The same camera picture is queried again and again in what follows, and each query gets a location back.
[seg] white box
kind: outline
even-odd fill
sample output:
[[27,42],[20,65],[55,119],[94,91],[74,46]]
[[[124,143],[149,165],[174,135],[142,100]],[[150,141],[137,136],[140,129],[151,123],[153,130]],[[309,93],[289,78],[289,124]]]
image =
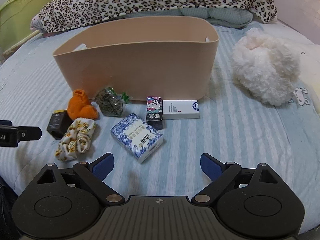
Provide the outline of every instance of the white box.
[[163,119],[196,119],[200,117],[197,100],[163,100]]
[[163,135],[135,113],[129,114],[111,129],[120,144],[142,163],[163,142]]

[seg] metal screw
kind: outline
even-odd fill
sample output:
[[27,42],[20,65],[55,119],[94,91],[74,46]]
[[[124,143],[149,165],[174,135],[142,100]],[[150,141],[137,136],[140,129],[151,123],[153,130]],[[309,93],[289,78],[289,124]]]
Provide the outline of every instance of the metal screw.
[[195,201],[200,202],[200,203],[205,203],[210,200],[210,197],[207,195],[196,195],[195,196]]
[[111,195],[107,196],[106,200],[109,201],[109,202],[114,203],[114,202],[121,201],[122,197],[120,195],[118,195],[118,194],[111,194]]

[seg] black box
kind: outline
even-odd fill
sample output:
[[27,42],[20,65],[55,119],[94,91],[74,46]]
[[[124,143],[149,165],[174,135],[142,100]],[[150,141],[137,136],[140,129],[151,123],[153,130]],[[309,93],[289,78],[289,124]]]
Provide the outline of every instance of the black box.
[[56,140],[60,140],[64,134],[67,132],[69,126],[72,124],[66,110],[56,111],[52,114],[47,131],[52,135]]
[[147,97],[147,123],[156,130],[163,129],[161,97]]

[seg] orange sock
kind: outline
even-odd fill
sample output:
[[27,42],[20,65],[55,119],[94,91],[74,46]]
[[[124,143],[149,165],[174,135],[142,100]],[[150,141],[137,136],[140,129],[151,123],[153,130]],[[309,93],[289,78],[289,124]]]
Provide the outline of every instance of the orange sock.
[[68,104],[67,113],[72,120],[78,117],[97,119],[98,111],[91,105],[87,95],[81,89],[73,91],[73,97]]

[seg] blue and white box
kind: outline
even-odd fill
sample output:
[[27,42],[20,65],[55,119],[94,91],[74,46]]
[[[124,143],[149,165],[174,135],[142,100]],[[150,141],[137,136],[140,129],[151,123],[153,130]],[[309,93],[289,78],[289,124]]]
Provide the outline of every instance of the blue and white box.
[[135,113],[117,123],[111,134],[142,163],[163,142],[163,135]]

